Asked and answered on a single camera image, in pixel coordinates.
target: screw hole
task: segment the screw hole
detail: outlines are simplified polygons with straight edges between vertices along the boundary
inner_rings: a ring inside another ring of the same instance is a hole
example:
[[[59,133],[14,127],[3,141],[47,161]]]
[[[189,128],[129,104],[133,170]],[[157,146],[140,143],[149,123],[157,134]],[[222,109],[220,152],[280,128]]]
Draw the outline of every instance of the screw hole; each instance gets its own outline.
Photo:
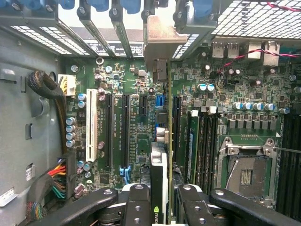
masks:
[[[139,224],[141,222],[141,220],[139,218],[135,218],[134,222],[135,222],[135,224]]]
[[[199,219],[199,222],[201,223],[201,225],[206,224],[206,220],[205,220],[204,218],[200,218],[200,219]]]

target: ventilation grille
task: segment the ventilation grille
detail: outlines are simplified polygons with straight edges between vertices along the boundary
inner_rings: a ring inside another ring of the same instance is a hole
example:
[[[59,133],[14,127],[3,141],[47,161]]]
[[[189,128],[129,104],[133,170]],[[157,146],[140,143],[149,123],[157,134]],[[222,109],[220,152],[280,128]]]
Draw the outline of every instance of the ventilation grille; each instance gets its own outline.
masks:
[[[65,50],[61,46],[55,44],[48,38],[45,38],[43,35],[37,33],[36,31],[34,31],[33,29],[31,29],[27,26],[11,26],[11,27],[16,29],[17,31],[21,32],[22,34],[27,35],[28,37],[42,43],[43,45],[55,50],[56,52],[58,52],[60,54],[71,55],[71,53],[69,51]]]
[[[299,1],[277,1],[278,5],[301,7]],[[300,39],[301,13],[271,8],[266,3],[233,1],[220,15],[213,35],[256,38]]]
[[[76,44],[74,41],[72,41],[69,37],[64,35],[62,32],[60,32],[55,27],[40,27],[43,31],[47,32],[54,38],[56,38],[58,41],[60,41],[62,44],[68,46],[70,49],[74,50],[80,55],[90,55],[88,54],[83,48],[81,48],[78,44]]]

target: electrolytic capacitor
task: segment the electrolytic capacitor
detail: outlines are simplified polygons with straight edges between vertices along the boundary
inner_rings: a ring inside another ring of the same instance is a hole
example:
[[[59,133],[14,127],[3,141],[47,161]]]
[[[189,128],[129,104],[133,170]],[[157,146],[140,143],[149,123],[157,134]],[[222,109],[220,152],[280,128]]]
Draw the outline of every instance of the electrolytic capacitor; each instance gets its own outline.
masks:
[[[234,103],[233,103],[233,108],[234,108],[235,110],[239,110],[239,109],[241,109],[241,107],[242,107],[241,102],[234,102]]]
[[[86,164],[84,165],[83,169],[84,171],[89,171],[92,167],[92,163],[91,162],[86,162]]]
[[[67,140],[72,140],[72,139],[74,139],[74,137],[75,137],[75,133],[67,133],[66,134],[66,139]]]
[[[84,190],[84,185],[83,184],[79,184],[75,187],[74,189],[74,193],[79,193],[80,191]]]
[[[70,117],[70,118],[66,119],[66,124],[69,126],[75,124],[75,118]]]
[[[205,91],[206,88],[207,88],[206,84],[198,84],[198,88],[197,88],[197,89],[198,89],[199,91]]]
[[[73,147],[75,145],[75,141],[74,140],[67,140],[67,142],[66,142],[66,146],[67,147]]]
[[[289,114],[290,109],[288,109],[288,108],[280,108],[280,109],[279,109],[279,112],[280,112],[281,114]]]
[[[301,93],[301,86],[297,86],[293,89],[295,93]]]
[[[208,90],[209,92],[213,92],[213,90],[214,90],[214,84],[209,84],[209,85],[207,85],[207,90]]]
[[[85,178],[90,178],[91,176],[92,176],[92,173],[89,171],[84,174]]]
[[[256,86],[260,86],[261,85],[261,81],[260,80],[254,80],[250,82],[250,86],[251,87],[256,87]]]
[[[72,133],[75,130],[75,126],[71,125],[71,126],[66,126],[66,132],[67,133]]]
[[[79,101],[78,106],[79,106],[79,108],[84,108],[86,106],[86,102]]]
[[[247,102],[243,103],[243,109],[250,110],[251,109],[251,103],[247,103]]]
[[[262,103],[255,103],[253,104],[253,109],[256,111],[261,111],[262,110]]]
[[[275,106],[273,104],[265,104],[264,109],[266,111],[273,111],[275,109]]]
[[[77,162],[77,167],[78,168],[83,168],[84,167],[84,165],[85,165],[85,161],[83,161],[83,160],[79,160],[78,162]]]
[[[87,98],[86,94],[85,93],[80,93],[78,95],[78,99],[81,100],[81,101],[85,101]]]

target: chip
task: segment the chip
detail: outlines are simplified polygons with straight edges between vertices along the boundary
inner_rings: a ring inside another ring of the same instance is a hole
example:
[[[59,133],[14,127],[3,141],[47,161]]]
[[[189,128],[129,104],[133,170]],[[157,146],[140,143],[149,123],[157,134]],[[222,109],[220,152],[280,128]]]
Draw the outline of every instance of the chip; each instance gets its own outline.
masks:
[[[220,101],[226,101],[226,95],[220,95]]]
[[[99,183],[100,184],[109,184],[110,175],[109,174],[99,174]]]

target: pci slot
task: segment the pci slot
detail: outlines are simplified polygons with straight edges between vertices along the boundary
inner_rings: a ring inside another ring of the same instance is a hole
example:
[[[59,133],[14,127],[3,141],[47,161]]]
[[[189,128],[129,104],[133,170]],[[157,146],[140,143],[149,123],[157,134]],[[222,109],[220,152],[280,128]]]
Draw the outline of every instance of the pci slot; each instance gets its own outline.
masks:
[[[121,123],[121,168],[129,165],[128,154],[130,148],[130,95],[122,95],[122,123]]]
[[[147,95],[140,95],[139,97],[139,115],[146,116]]]
[[[181,102],[181,97],[173,98],[173,159],[175,162],[177,162],[177,152],[180,144]]]
[[[105,141],[105,155],[107,167],[113,166],[113,132],[114,132],[114,96],[113,94],[106,94],[106,141]]]
[[[208,194],[214,188],[218,115],[200,116],[197,176],[195,184]]]
[[[97,158],[97,90],[87,89],[86,161]]]

